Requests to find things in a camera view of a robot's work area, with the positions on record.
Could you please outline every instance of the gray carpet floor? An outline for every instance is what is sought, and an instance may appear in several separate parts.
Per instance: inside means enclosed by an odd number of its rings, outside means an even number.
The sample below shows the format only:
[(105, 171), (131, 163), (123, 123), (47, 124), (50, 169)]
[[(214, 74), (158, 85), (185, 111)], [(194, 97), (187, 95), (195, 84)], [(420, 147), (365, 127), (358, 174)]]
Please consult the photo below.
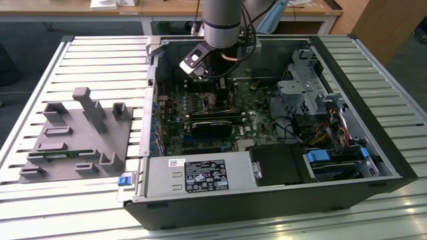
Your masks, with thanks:
[[(0, 23), (0, 43), (22, 73), (19, 82), (0, 87), (0, 93), (33, 92), (66, 35), (143, 35), (138, 22), (65, 22), (46, 31), (42, 23)], [(427, 110), (427, 44), (410, 37), (386, 66), (421, 106)], [(31, 94), (0, 94), (0, 147), (10, 135)]]

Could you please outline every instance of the desk leg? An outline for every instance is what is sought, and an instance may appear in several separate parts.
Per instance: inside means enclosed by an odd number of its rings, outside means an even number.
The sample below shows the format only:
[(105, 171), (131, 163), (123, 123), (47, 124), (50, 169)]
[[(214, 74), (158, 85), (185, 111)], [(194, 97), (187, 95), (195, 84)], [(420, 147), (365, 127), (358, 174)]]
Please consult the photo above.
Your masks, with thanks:
[(154, 35), (154, 30), (153, 30), (153, 21), (154, 18), (151, 16), (142, 16), (139, 18), (141, 24), (142, 24), (142, 30), (145, 32), (146, 36), (153, 36)]
[(329, 35), (337, 21), (337, 16), (329, 16), (319, 28), (319, 35)]

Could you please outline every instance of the white label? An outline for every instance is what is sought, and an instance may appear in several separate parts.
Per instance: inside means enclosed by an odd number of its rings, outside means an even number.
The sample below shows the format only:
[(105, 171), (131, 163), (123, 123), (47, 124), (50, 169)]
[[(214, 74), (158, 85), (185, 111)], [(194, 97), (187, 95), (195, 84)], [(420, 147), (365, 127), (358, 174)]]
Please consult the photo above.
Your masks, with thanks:
[(170, 159), (169, 160), (169, 166), (170, 167), (183, 167), (185, 163), (186, 163), (186, 158)]
[(138, 15), (138, 12), (131, 12), (131, 11), (122, 11), (119, 12), (119, 15)]

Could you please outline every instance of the wooden desk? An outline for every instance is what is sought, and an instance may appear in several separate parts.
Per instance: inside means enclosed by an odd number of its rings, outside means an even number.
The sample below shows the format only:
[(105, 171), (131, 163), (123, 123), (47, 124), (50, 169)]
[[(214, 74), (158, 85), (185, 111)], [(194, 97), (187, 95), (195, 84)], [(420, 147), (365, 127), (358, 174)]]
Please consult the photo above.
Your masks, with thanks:
[[(145, 34), (153, 35), (155, 21), (193, 21), (197, 4), (189, 0), (139, 0), (137, 6), (91, 11), (91, 0), (0, 0), (0, 22), (141, 22)], [(318, 33), (329, 34), (343, 11), (333, 10), (325, 0), (303, 6), (287, 8), (281, 21), (319, 22)]]
[(141, 22), (143, 2), (91, 11), (91, 0), (0, 0), (0, 22)]
[(0, 16), (55, 17), (114, 17), (141, 15), (145, 0), (137, 6), (118, 6), (118, 9), (91, 11), (91, 0), (0, 0)]
[[(314, 0), (314, 3), (298, 7), (303, 8), (286, 8), (281, 21), (322, 22), (318, 34), (330, 34), (337, 17), (343, 14), (343, 11), (334, 10), (325, 0)], [(155, 21), (194, 21), (197, 8), (197, 0), (145, 0), (142, 6), (145, 33), (146, 29), (150, 29), (151, 22)], [(198, 16), (202, 15), (202, 9), (201, 6)]]

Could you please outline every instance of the copper pipe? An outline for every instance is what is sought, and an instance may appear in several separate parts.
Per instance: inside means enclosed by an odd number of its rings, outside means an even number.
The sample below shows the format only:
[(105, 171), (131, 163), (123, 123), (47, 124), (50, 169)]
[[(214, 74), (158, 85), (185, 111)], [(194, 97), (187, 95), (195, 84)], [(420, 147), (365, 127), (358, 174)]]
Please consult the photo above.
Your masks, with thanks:
[(222, 53), (221, 54), (222, 58), (229, 61), (229, 62), (238, 62), (238, 58), (237, 57), (231, 57), (231, 56), (227, 56), (226, 53)]

